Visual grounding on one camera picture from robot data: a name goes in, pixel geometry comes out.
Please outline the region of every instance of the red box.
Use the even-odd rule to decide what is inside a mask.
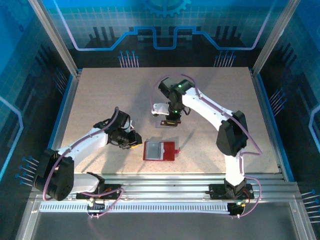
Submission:
[[[179,150],[175,149],[174,141],[145,141],[143,160],[145,161],[174,161]]]

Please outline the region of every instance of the speckled tabletop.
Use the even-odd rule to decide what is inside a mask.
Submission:
[[[150,94],[155,82],[171,73],[195,78],[198,88],[221,106],[241,110],[248,130],[263,156],[246,156],[249,173],[277,173],[272,144],[246,67],[84,68],[79,80],[62,146],[85,135],[92,126],[110,118],[116,106],[131,116],[144,141],[175,141],[181,152],[175,161],[143,161],[143,145],[122,150],[113,145],[98,149],[75,169],[77,173],[224,173],[225,160],[216,146],[218,132],[195,111],[182,115],[176,128],[156,128]],[[167,99],[156,90],[154,103]],[[248,141],[246,151],[255,151]]]

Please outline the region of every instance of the blue pins graphic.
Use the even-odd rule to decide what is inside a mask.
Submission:
[[[26,183],[26,182],[24,182],[23,180],[20,180],[20,182],[19,182],[20,184],[24,184],[24,185],[27,185],[27,186],[30,186],[30,187],[33,187],[31,184],[29,184],[29,183]]]
[[[31,161],[35,161],[36,163],[39,163],[39,161],[38,160],[35,160],[32,156],[29,156],[29,160]]]
[[[118,59],[119,59],[121,68],[123,68],[122,63],[121,63],[121,56],[118,56]]]
[[[26,173],[25,171],[22,173],[22,176],[24,177],[29,177],[29,178],[34,178],[34,176],[31,176],[30,174]]]
[[[27,160],[27,158],[25,156],[22,158],[22,161],[28,162],[29,164],[32,164],[32,165],[34,165],[36,167],[38,166],[37,164],[33,163],[32,161]]]
[[[277,116],[283,109],[285,109],[285,106],[282,105],[282,107],[274,114],[274,116]]]
[[[271,102],[275,97],[279,95],[280,92],[283,91],[283,87],[280,88],[280,90],[275,90],[275,93],[270,97],[269,102]]]
[[[214,64],[213,64],[214,67],[216,67],[216,63],[217,63],[218,57],[219,57],[218,55],[215,56]]]
[[[225,64],[225,61],[226,61],[226,58],[227,58],[227,54],[229,53],[229,51],[225,51],[225,55],[224,55],[224,58],[223,58],[223,63],[222,63],[222,67],[224,66]]]
[[[30,168],[30,169],[33,169],[33,170],[37,170],[36,168],[34,168],[33,166],[30,166],[30,164],[29,163],[27,163],[26,165],[25,165],[27,168]]]
[[[319,208],[318,211],[307,211],[306,213],[307,214],[315,214],[315,213],[319,213],[319,212],[320,212],[320,208]]]
[[[230,61],[230,56],[226,56],[226,61],[225,61],[225,67],[227,67],[227,65],[228,65],[228,62]]]
[[[125,66],[128,67],[128,62],[127,62],[127,56],[123,56],[124,61],[125,61]]]
[[[233,55],[233,56],[232,56],[232,61],[231,61],[231,63],[229,64],[229,67],[232,67],[232,64],[234,63],[235,58],[236,58],[236,56]]]
[[[281,99],[282,97],[284,97],[286,94],[283,92],[282,95],[279,95],[278,100],[277,101],[273,101],[271,103],[271,108],[273,108]]]
[[[134,62],[134,67],[136,67],[136,58],[135,58],[135,51],[131,51],[132,55],[133,55],[133,62]]]
[[[280,107],[284,107],[283,105],[286,103],[288,101],[288,99],[286,98],[285,100],[283,100],[283,101],[280,101],[280,105],[277,105],[277,106],[275,106],[273,109],[275,109],[274,110],[274,112],[276,112]]]
[[[136,59],[136,66],[139,68],[139,60],[138,60],[139,56],[135,56]]]
[[[31,174],[35,174],[33,171],[30,171],[29,169],[24,168],[22,165],[19,166],[19,169],[20,170],[25,170],[25,171],[27,171],[27,172],[29,172]]]
[[[134,62],[132,61],[132,56],[129,56],[130,57],[130,61],[129,62],[131,62],[131,67],[133,68],[134,67]]]
[[[219,67],[218,65],[219,65],[219,61],[220,61],[220,57],[221,57],[221,54],[223,53],[223,51],[222,50],[220,50],[220,54],[219,54],[219,57],[218,57],[218,62],[217,62],[217,67]]]
[[[319,203],[320,203],[320,201],[319,201],[319,199],[317,198],[317,199],[316,199],[316,200],[314,200],[314,201],[304,202],[304,205],[306,205],[306,204],[313,204],[313,203],[319,204]]]
[[[270,106],[272,107],[276,101],[278,101],[279,99],[281,99],[281,97],[282,97],[282,95],[279,95],[279,94],[278,94],[278,95],[275,96],[272,100],[270,100],[270,101],[269,101],[269,102],[270,102]]]
[[[129,62],[129,68],[130,68],[129,51],[127,50],[127,51],[125,51],[125,53],[126,53],[126,57],[127,57],[127,59],[128,59],[128,62]]]
[[[317,197],[320,197],[320,194],[319,194],[319,195],[314,195],[314,196],[306,197],[306,198],[304,198],[303,200],[313,199],[313,198],[317,198]]]
[[[21,179],[23,179],[23,180],[26,180],[26,181],[32,182],[30,179],[25,178],[25,177],[23,177],[23,176],[20,176],[18,173],[17,173],[17,174],[15,174],[15,178],[16,178],[16,179],[21,178]]]
[[[229,62],[228,62],[228,64],[227,64],[228,67],[229,67],[230,61],[231,61],[231,59],[233,58],[233,55],[234,55],[235,52],[236,52],[235,50],[232,50],[232,51],[231,51],[231,56],[230,56]]]
[[[223,61],[224,58],[225,58],[225,56],[221,56],[219,67],[221,67],[221,64],[222,64],[222,61]]]
[[[123,51],[120,51],[119,52],[121,54],[121,59],[122,59],[122,64],[123,64],[123,67],[125,67],[125,60],[124,60],[124,56],[123,56]]]

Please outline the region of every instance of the white robotic arm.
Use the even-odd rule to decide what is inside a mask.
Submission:
[[[58,201],[72,193],[92,193],[99,190],[99,194],[104,191],[104,179],[91,172],[74,174],[74,169],[87,156],[107,144],[122,149],[142,144],[141,136],[133,130],[131,118],[125,112],[116,110],[111,119],[96,123],[87,134],[68,146],[57,151],[45,150],[39,160],[33,186],[44,191],[45,184],[49,181],[46,193]]]
[[[181,122],[181,112],[186,112],[184,108],[188,107],[207,119],[218,131],[216,143],[224,155],[226,168],[225,189],[230,198],[236,198],[246,186],[240,157],[248,138],[227,116],[238,118],[247,128],[244,114],[240,111],[233,113],[220,106],[200,90],[196,91],[194,84],[187,80],[175,84],[166,78],[160,83],[159,90],[170,100],[169,103],[154,104],[151,111],[154,116],[165,115],[162,125],[176,127]]]

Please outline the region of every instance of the glass panel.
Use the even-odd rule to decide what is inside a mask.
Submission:
[[[317,195],[320,192],[319,13],[319,1],[301,0],[260,73],[293,176],[301,193],[316,189]]]
[[[252,67],[287,0],[43,3],[78,68]]]
[[[0,33],[1,239],[15,239],[33,179],[23,157],[47,148],[69,72],[27,0],[1,1]]]

